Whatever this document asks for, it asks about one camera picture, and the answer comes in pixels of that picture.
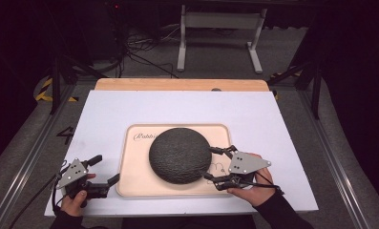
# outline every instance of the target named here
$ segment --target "black round object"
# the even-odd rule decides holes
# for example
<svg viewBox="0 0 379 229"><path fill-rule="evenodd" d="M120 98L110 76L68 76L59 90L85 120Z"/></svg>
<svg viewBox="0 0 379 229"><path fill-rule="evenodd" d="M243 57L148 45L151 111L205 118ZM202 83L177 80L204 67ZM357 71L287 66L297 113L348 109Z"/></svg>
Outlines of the black round object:
<svg viewBox="0 0 379 229"><path fill-rule="evenodd" d="M173 128L156 137L150 147L150 165L161 179L187 184L201 178L212 161L209 143L188 128Z"/></svg>

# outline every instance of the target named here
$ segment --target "floor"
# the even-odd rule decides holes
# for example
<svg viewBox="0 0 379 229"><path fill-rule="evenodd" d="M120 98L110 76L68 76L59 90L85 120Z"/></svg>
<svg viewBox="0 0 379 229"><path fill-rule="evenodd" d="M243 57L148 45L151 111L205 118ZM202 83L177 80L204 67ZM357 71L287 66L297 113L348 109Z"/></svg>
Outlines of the floor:
<svg viewBox="0 0 379 229"><path fill-rule="evenodd" d="M306 30L274 28L262 31L257 53L263 74L254 73L244 47L252 32L192 30L187 34L185 72L175 70L179 41L176 35L171 35L165 39L168 42L135 52L167 71L126 57L120 66L121 77L171 77L168 72L174 72L180 78L267 80L271 74L286 70ZM141 48L139 44L133 44L134 41L131 46ZM106 65L109 65L107 61L95 62L96 68ZM118 77L119 70L106 74ZM36 92L45 80L46 77L42 76ZM315 228L379 228L379 197L347 143L326 84L322 85L320 120L316 120L308 107L311 90L296 91L292 87L293 81L294 78L289 78L271 90L278 92L278 106L320 208L316 212L301 213L301 216ZM80 76L73 86L63 84L63 101L70 96L78 100L63 102L53 115L50 115L50 101L38 101L38 106L1 155L0 228L10 227L27 202L61 167L69 142L58 134L69 127L77 127L87 94L94 86L92 76ZM48 228L51 225L53 219L43 216L51 194L48 189L45 188L26 208L13 228ZM270 228L259 214L253 217L257 228ZM85 218L83 224L86 227L120 228L122 219Z"/></svg>

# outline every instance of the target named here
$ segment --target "beige tray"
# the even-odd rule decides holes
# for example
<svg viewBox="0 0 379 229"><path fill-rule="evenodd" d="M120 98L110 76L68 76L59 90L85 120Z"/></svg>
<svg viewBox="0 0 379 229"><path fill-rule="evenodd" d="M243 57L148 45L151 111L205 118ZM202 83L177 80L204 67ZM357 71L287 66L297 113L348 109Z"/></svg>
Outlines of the beige tray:
<svg viewBox="0 0 379 229"><path fill-rule="evenodd" d="M124 152L120 161L120 181L117 192L124 197L215 195L226 194L216 190L214 184L201 178L190 184L172 184L159 178L151 168L148 154L157 135L172 128L185 127L202 134L210 146L229 147L230 136L221 124L137 124L127 130ZM215 177L228 174L231 160L225 155L212 155L209 173Z"/></svg>

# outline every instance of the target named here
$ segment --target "black ball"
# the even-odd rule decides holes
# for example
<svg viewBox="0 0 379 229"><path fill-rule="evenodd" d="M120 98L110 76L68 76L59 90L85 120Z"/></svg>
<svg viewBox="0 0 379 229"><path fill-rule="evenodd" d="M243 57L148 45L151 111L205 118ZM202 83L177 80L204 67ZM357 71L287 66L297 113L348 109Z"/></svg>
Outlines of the black ball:
<svg viewBox="0 0 379 229"><path fill-rule="evenodd" d="M209 143L188 128L173 128L156 137L150 147L150 165L161 179L187 184L201 178L212 161Z"/></svg>

